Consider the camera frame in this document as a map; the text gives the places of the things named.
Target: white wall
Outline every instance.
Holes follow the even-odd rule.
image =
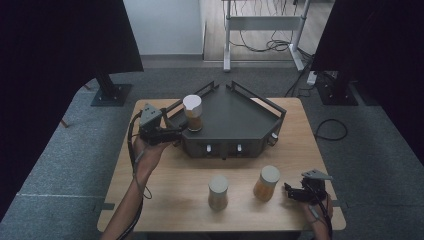
[[[140,55],[202,54],[199,0],[124,0]]]

